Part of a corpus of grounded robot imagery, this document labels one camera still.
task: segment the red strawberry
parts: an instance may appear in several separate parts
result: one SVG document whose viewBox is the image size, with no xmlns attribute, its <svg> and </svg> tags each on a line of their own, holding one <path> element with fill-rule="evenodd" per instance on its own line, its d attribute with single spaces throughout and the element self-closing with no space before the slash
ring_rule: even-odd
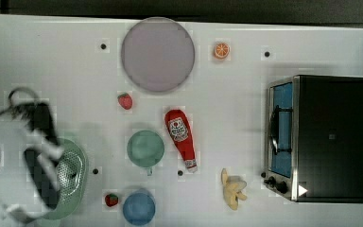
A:
<svg viewBox="0 0 363 227">
<path fill-rule="evenodd" d="M 122 106 L 125 110 L 129 110 L 132 106 L 131 96 L 127 93 L 120 95 L 117 98 L 117 101 L 119 102 L 120 106 Z"/>
<path fill-rule="evenodd" d="M 105 203 L 109 207 L 115 206 L 117 203 L 119 203 L 119 198 L 111 193 L 105 197 Z"/>
</svg>

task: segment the black toaster oven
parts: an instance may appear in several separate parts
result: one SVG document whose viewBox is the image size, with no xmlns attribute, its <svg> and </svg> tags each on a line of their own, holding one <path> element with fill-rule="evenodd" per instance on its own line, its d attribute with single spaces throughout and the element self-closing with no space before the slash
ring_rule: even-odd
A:
<svg viewBox="0 0 363 227">
<path fill-rule="evenodd" d="M 298 202 L 363 203 L 363 78 L 268 87 L 267 188 Z"/>
</svg>

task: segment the oven door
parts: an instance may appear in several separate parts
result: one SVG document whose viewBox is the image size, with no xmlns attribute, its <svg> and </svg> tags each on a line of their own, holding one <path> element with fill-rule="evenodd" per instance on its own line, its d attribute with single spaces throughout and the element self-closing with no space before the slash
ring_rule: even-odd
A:
<svg viewBox="0 0 363 227">
<path fill-rule="evenodd" d="M 268 93 L 267 188 L 292 199 L 293 80 L 270 85 Z"/>
</svg>

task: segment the ketchup bottle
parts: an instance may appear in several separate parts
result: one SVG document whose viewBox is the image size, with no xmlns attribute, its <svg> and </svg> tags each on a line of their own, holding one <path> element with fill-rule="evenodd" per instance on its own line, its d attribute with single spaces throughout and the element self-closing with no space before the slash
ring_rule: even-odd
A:
<svg viewBox="0 0 363 227">
<path fill-rule="evenodd" d="M 184 112 L 171 110 L 164 117 L 164 122 L 170 137 L 184 160 L 185 167 L 189 172 L 196 172 L 198 167 L 193 147 L 193 134 Z"/>
</svg>

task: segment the orange slice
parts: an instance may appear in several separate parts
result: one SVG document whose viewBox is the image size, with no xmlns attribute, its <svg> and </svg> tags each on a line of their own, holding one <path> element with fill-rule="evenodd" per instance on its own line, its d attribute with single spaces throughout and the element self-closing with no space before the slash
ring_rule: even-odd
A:
<svg viewBox="0 0 363 227">
<path fill-rule="evenodd" d="M 231 48 L 225 43 L 217 44 L 214 49 L 215 57 L 217 59 L 225 59 L 228 57 L 230 50 Z"/>
</svg>

